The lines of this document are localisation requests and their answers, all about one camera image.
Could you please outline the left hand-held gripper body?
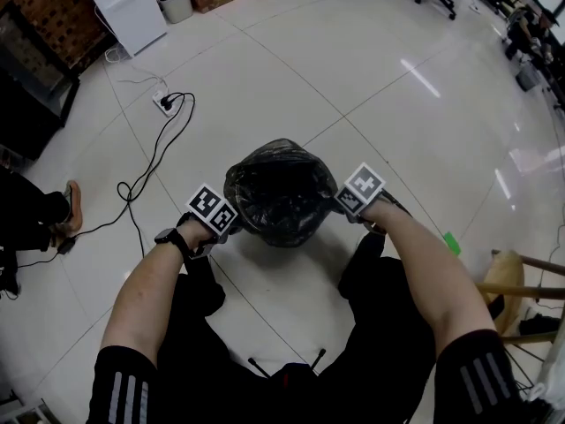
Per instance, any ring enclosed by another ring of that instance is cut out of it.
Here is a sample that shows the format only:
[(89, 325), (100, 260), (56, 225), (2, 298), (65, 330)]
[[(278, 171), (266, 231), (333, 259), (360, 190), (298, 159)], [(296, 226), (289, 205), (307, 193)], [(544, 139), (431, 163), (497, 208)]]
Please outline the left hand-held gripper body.
[(188, 259), (209, 255), (213, 246), (224, 244), (229, 236), (243, 230), (238, 212), (220, 193), (206, 183), (198, 188), (185, 206), (187, 211), (181, 216), (178, 226), (186, 221), (195, 220), (213, 233), (212, 238), (200, 241), (197, 248), (189, 249)]

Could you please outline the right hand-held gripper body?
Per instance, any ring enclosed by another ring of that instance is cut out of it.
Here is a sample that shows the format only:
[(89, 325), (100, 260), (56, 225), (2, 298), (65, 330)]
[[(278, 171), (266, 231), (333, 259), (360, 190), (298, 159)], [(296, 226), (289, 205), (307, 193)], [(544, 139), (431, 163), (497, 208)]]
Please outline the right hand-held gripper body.
[(388, 202), (406, 214), (411, 213), (385, 189), (387, 182), (367, 163), (361, 163), (334, 195), (333, 211), (345, 215), (350, 223), (362, 224), (370, 233), (386, 233), (361, 213), (375, 201)]

